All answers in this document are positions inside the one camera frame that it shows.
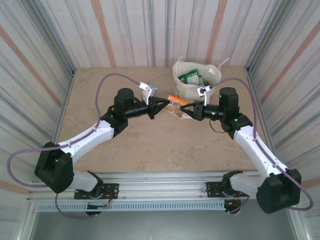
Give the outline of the cracker pack with orange edge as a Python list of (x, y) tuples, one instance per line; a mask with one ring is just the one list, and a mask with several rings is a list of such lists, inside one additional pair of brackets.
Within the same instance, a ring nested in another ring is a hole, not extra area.
[(191, 119), (189, 115), (187, 115), (185, 112), (181, 111), (181, 106), (189, 104), (188, 102), (181, 100), (178, 97), (175, 97), (173, 95), (168, 95), (167, 100), (170, 101), (170, 103), (165, 107), (165, 109), (173, 114), (174, 116), (184, 120), (184, 119)]

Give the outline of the green Fox's candy pack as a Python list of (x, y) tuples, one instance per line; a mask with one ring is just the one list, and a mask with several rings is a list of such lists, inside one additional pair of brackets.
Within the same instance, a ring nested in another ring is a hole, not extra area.
[(198, 75), (198, 70), (197, 69), (193, 69), (190, 72), (186, 73), (186, 74), (182, 74), (178, 77), (178, 79), (182, 79), (182, 78), (188, 78), (191, 76), (195, 76)]
[(198, 86), (200, 84), (200, 80), (198, 75), (190, 75), (186, 77), (186, 83), (188, 85), (194, 85), (194, 86)]

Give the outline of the white floral paper bag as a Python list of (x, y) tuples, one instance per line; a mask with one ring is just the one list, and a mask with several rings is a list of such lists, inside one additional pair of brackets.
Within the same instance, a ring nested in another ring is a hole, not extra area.
[(194, 69), (197, 69), (198, 77), (202, 77), (207, 82), (207, 86), (213, 86), (221, 80), (221, 67), (228, 60), (229, 59), (227, 58), (223, 60), (218, 66), (215, 66), (211, 64), (184, 62), (182, 61), (182, 57), (179, 57), (176, 63), (174, 63), (174, 65), (172, 66), (175, 95), (188, 103), (204, 101), (204, 98), (199, 97), (197, 92), (197, 89), (200, 87), (205, 87), (204, 85), (189, 85), (187, 84), (186, 77), (180, 79), (178, 79), (178, 77)]

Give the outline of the metal frame post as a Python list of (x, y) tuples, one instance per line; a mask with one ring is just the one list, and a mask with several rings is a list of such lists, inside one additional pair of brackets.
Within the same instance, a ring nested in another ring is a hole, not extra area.
[(54, 143), (56, 143), (58, 141), (58, 139), (59, 139), (59, 135), (60, 135), (60, 132), (61, 132), (61, 129), (62, 129), (62, 125), (63, 125), (64, 117), (65, 117), (65, 114), (66, 114), (67, 106), (68, 106), (68, 103), (69, 103), (71, 91), (72, 91), (72, 88), (73, 88), (73, 85), (74, 85), (74, 81), (75, 81), (75, 78), (76, 78), (76, 73), (77, 73), (76, 70), (73, 71), (72, 75), (70, 76), (70, 79), (69, 79), (69, 84), (68, 84), (68, 88), (67, 88), (67, 91), (66, 91), (66, 94), (65, 94), (64, 102), (62, 104), (62, 107), (60, 108), (60, 115), (59, 115), (58, 121), (56, 123), (55, 132), (54, 132), (53, 137), (51, 139), (51, 141), (54, 142)]

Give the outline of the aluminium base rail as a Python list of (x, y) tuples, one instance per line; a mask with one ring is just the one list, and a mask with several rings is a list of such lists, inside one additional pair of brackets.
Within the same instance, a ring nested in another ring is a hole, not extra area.
[(226, 171), (98, 172), (105, 183), (119, 184), (119, 201), (202, 200), (206, 182), (219, 182)]

